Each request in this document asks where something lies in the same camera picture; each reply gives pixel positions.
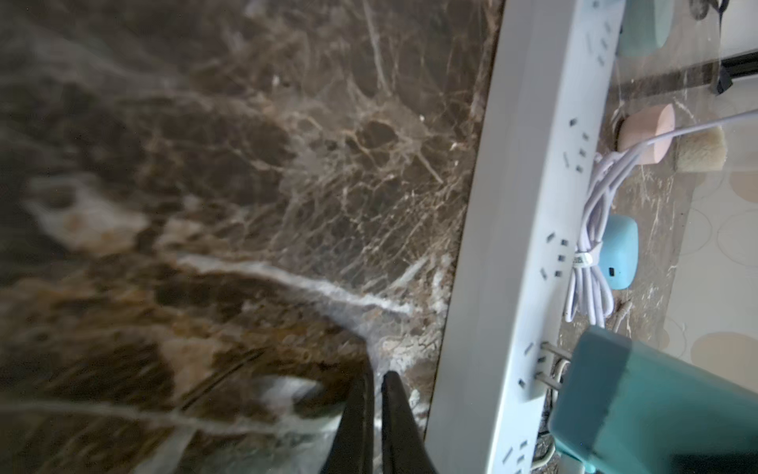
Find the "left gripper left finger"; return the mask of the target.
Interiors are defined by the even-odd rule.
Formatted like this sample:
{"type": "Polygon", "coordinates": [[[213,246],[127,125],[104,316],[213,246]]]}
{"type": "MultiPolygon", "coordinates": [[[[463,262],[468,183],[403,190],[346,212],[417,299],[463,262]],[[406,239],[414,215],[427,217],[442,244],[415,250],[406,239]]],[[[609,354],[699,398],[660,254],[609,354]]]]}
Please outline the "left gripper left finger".
{"type": "Polygon", "coordinates": [[[365,365],[353,381],[321,474],[365,474],[373,469],[374,373],[365,365]]]}

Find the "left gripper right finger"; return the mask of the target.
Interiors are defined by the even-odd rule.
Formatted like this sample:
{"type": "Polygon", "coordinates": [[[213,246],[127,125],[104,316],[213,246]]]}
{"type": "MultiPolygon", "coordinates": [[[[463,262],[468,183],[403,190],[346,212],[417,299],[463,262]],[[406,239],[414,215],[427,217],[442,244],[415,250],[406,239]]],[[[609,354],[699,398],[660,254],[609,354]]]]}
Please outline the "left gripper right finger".
{"type": "Polygon", "coordinates": [[[399,373],[384,375],[381,393],[383,473],[436,474],[399,373]]]}

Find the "teal charger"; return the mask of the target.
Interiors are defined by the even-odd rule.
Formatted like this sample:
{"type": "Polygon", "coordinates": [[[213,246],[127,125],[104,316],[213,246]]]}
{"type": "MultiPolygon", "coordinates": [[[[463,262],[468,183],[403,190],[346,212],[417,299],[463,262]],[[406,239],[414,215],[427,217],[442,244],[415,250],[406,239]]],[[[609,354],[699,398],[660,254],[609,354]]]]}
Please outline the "teal charger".
{"type": "Polygon", "coordinates": [[[754,473],[757,395],[604,328],[570,357],[548,429],[601,473],[754,473]]]}

